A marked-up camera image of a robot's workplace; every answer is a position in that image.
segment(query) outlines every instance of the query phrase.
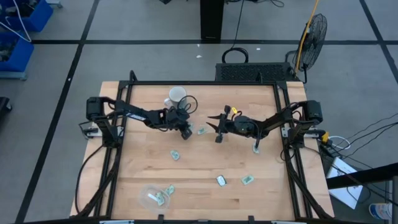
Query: wooden tabletop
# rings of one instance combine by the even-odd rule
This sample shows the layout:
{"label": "wooden tabletop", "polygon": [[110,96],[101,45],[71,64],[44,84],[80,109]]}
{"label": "wooden tabletop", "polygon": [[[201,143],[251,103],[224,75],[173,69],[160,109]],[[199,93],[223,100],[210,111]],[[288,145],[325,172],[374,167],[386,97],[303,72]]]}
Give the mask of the wooden tabletop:
{"label": "wooden tabletop", "polygon": [[[287,83],[291,102],[306,100],[302,83]],[[104,82],[101,96],[116,98],[118,82]],[[132,88],[130,103],[145,110],[164,107],[168,85],[136,85]],[[162,189],[170,184],[175,192],[165,213],[167,220],[294,220],[287,180],[286,166],[279,155],[282,142],[279,129],[271,131],[260,141],[260,154],[252,151],[254,139],[235,134],[225,134],[221,144],[215,143],[216,133],[206,121],[218,124],[207,116],[223,112],[224,105],[241,110],[243,115],[265,120],[276,113],[274,92],[271,86],[183,86],[189,95],[198,100],[198,109],[191,114],[194,123],[192,136],[184,141],[179,131],[150,129],[143,123],[129,119],[126,126],[121,165],[117,181],[112,218],[157,219],[157,214],[146,210],[138,201],[140,190],[147,184]],[[206,128],[206,134],[197,130]],[[306,139],[307,147],[317,149],[316,140]],[[87,158],[101,145],[101,138],[90,139]],[[174,161],[171,150],[181,158]],[[98,188],[105,149],[95,155],[83,170],[80,190],[80,209]],[[302,149],[302,163],[307,187],[317,202],[333,216],[328,188],[318,154]],[[216,177],[223,175],[227,185],[220,187]],[[254,182],[243,185],[241,178],[253,175]],[[108,193],[104,195],[104,204]],[[302,216],[305,216],[301,193],[298,199]]]}

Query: gray floor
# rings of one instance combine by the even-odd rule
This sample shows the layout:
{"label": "gray floor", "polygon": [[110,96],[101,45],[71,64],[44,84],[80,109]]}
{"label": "gray floor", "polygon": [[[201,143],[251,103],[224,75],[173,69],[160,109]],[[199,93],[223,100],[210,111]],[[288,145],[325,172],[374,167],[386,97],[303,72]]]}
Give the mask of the gray floor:
{"label": "gray floor", "polygon": [[[63,0],[35,40],[79,40],[94,0]],[[297,40],[313,7],[312,0],[284,0],[284,8],[270,2],[245,2],[238,39]],[[394,0],[368,0],[369,10],[384,40],[398,40]],[[225,5],[223,39],[233,39],[240,3]],[[327,40],[376,40],[358,0],[322,0],[317,12],[328,19]],[[101,0],[89,40],[199,39],[199,1]],[[214,80],[215,63],[230,45],[85,45],[68,92],[43,172],[26,221],[66,218],[70,213],[76,175],[86,141],[77,124],[85,120],[85,100],[98,95],[101,82],[127,79],[133,69],[140,80]],[[250,62],[280,62],[296,45],[247,44]],[[44,143],[77,45],[36,44],[27,67],[28,80],[0,80],[0,95],[14,110],[0,127],[0,223],[10,223],[24,197]],[[389,45],[398,60],[398,46]],[[229,62],[242,62],[231,53]],[[326,45],[308,72],[307,96],[321,101],[323,129],[350,136],[367,125],[398,112],[398,84],[379,45]],[[397,162],[394,127],[353,157],[370,166]],[[366,141],[358,141],[356,149]],[[347,159],[350,164],[365,169]],[[376,223],[366,211],[371,197],[353,211],[333,201],[336,216]]]}

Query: electric fan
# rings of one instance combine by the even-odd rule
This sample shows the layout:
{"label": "electric fan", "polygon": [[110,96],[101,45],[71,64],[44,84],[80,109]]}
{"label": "electric fan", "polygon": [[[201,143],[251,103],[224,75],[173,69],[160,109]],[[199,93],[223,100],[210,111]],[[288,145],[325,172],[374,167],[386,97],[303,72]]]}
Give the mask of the electric fan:
{"label": "electric fan", "polygon": [[287,62],[289,55],[294,54],[292,61],[294,68],[290,68],[290,72],[294,76],[297,75],[298,70],[304,72],[305,81],[303,83],[307,83],[307,70],[312,67],[319,56],[323,42],[325,41],[327,27],[328,22],[324,15],[314,15],[307,32],[305,29],[303,31],[298,49],[287,52],[285,56],[285,62]]}

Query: clear plastic container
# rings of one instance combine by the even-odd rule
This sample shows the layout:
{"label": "clear plastic container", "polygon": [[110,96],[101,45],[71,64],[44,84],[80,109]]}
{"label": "clear plastic container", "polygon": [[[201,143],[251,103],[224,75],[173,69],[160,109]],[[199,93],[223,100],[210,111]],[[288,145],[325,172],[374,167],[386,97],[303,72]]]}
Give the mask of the clear plastic container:
{"label": "clear plastic container", "polygon": [[[157,193],[161,193],[164,198],[164,203],[161,206],[159,206],[157,203]],[[169,208],[170,197],[162,189],[154,185],[147,184],[139,193],[139,203],[144,206],[144,208],[155,214],[164,215]]]}

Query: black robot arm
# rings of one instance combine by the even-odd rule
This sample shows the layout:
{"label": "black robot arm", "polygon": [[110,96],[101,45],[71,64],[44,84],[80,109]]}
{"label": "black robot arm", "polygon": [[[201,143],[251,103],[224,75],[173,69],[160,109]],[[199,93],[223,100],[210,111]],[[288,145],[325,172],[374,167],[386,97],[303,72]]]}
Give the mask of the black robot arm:
{"label": "black robot arm", "polygon": [[[300,119],[294,119],[293,113],[300,107],[302,108],[302,115]],[[256,147],[258,147],[259,140],[265,138],[270,131],[285,123],[294,122],[296,125],[289,130],[287,137],[289,144],[292,144],[298,138],[302,138],[311,126],[317,125],[323,121],[321,106],[319,102],[314,100],[291,103],[281,112],[267,118],[265,121],[258,121],[243,116],[241,111],[236,113],[238,115],[234,114],[231,119],[228,119],[230,111],[231,107],[226,105],[223,114],[209,117],[220,121],[218,126],[208,123],[215,129],[216,133],[218,133],[216,137],[216,142],[218,143],[222,142],[223,134],[233,133],[247,138],[257,139]]]}
{"label": "black robot arm", "polygon": [[[105,103],[113,109],[109,114],[104,112]],[[123,100],[113,100],[109,97],[90,97],[86,102],[86,118],[96,123],[101,130],[105,147],[117,147],[120,144],[117,127],[109,123],[109,119],[119,116],[142,121],[147,127],[161,131],[179,130],[183,139],[188,139],[192,134],[187,122],[190,115],[184,109],[172,106],[170,109],[146,111]]]}

